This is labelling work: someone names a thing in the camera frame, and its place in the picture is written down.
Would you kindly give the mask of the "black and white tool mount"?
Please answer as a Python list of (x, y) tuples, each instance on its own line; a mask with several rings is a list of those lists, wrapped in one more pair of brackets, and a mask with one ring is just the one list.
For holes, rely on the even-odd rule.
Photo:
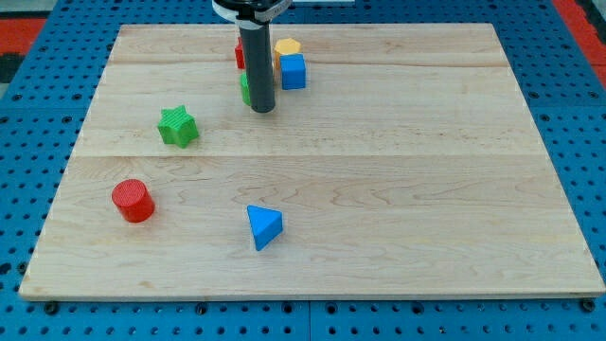
[(292, 0), (213, 0), (213, 10), (239, 28), (255, 30), (269, 25)]

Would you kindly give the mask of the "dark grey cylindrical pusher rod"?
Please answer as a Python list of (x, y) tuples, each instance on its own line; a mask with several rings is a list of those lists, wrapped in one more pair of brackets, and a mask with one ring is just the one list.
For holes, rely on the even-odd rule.
[(276, 106), (276, 97), (269, 25), (240, 22), (239, 30), (250, 106), (257, 113), (271, 112)]

